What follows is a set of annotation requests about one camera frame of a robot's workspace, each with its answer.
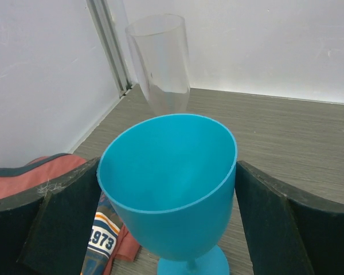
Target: orange stripe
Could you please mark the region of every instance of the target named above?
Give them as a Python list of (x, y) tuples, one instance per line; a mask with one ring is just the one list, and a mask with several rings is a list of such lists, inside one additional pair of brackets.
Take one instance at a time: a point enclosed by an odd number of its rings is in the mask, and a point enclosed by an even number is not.
[(114, 231), (116, 232), (117, 234), (120, 233), (120, 230), (117, 229), (115, 226), (113, 226), (107, 219), (105, 219), (102, 215), (100, 214), (96, 214), (96, 218), (100, 218), (102, 220), (104, 220), (105, 222), (107, 222), (108, 226)]

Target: white wall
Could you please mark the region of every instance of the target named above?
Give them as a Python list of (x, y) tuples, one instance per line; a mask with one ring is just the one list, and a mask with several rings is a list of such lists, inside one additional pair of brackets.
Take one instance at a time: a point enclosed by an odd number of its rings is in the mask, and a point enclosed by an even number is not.
[(185, 17), (193, 87), (344, 103), (344, 0), (124, 5), (130, 23), (160, 13)]
[(0, 167), (68, 151), (117, 99), (85, 0), (0, 0)]

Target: wooden table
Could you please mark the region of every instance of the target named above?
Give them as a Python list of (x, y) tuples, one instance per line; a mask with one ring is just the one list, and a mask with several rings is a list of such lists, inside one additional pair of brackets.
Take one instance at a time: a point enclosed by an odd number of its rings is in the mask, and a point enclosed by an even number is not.
[[(344, 203), (344, 105), (192, 89), (188, 112), (212, 117), (235, 135), (239, 160), (296, 187)], [(127, 128), (153, 117), (138, 86), (76, 150), (100, 156)], [(219, 245), (231, 274), (253, 274), (237, 201)], [(158, 257), (115, 261), (112, 275), (156, 274)]]

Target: blue plastic cup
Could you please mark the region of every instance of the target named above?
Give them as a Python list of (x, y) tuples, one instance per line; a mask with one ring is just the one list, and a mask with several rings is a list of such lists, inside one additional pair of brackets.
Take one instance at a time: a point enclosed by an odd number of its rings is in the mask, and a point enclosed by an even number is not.
[(101, 189), (134, 238), (161, 257), (158, 275), (228, 275), (216, 245), (233, 207), (237, 143), (200, 115), (143, 121), (100, 159)]

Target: printed number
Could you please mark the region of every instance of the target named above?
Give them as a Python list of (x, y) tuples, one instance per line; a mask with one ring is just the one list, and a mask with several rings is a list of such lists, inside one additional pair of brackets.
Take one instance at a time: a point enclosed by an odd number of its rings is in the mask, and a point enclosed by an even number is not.
[(108, 238), (108, 243), (105, 245), (105, 248), (110, 250), (113, 244), (114, 244), (114, 239)]
[(99, 231), (94, 231), (92, 229), (91, 231), (91, 238), (89, 239), (89, 242), (94, 243), (95, 245), (99, 243), (100, 246), (103, 246), (105, 241), (108, 241), (105, 244), (105, 248), (107, 248), (108, 250), (110, 250), (112, 248), (112, 246), (114, 245), (114, 239), (109, 237), (107, 234), (105, 233), (101, 233)]

